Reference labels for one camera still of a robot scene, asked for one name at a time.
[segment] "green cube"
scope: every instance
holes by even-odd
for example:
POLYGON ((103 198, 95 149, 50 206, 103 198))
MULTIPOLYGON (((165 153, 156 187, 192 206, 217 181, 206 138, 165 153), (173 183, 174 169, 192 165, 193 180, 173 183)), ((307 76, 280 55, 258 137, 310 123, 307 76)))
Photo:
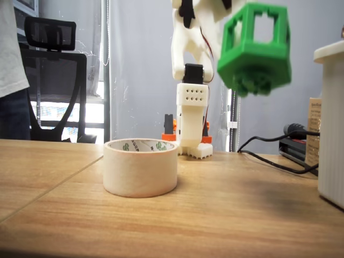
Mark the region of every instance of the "green cube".
POLYGON ((268 95, 291 82, 290 28, 286 7, 247 3, 224 29, 218 73, 225 85, 245 97, 248 93, 268 95), (255 17, 266 13, 274 20, 274 37, 269 43, 254 41, 255 17), (241 39, 234 29, 242 23, 241 39))

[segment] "wood grain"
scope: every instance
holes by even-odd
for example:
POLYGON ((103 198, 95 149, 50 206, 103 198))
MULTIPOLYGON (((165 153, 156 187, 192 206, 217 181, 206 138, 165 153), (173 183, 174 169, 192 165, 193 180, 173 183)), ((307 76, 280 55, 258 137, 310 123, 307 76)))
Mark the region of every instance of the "wood grain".
POLYGON ((0 221, 102 155, 102 145, 0 140, 0 221))
POLYGON ((174 191, 130 199, 104 190, 102 166, 96 162, 1 223, 0 249, 67 257, 344 257, 344 214, 319 198, 313 175, 237 153, 180 157, 174 191))

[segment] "cardboard box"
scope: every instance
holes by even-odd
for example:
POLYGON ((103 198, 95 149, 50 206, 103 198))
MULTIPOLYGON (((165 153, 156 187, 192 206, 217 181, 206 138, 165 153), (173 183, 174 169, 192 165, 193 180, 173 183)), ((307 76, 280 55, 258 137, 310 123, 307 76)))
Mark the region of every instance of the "cardboard box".
MULTIPOLYGON (((321 98, 310 98, 310 107, 308 112, 308 127, 311 132, 320 132, 321 123, 321 98)), ((307 136, 306 159, 308 166, 315 166, 319 163, 319 143, 320 137, 307 136)))

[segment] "jeans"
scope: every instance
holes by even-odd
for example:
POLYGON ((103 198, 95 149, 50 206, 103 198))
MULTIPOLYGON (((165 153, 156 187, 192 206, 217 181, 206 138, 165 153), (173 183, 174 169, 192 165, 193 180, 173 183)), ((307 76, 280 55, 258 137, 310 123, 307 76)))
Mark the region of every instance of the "jeans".
POLYGON ((26 89, 0 98, 0 139, 30 140, 26 89))

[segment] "roll of tape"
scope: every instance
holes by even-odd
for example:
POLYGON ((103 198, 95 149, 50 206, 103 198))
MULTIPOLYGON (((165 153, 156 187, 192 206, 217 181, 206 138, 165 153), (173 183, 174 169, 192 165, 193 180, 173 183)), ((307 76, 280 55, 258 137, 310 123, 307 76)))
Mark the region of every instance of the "roll of tape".
POLYGON ((123 139, 104 145, 104 188, 124 197, 153 197, 177 186, 177 145, 153 139, 123 139))

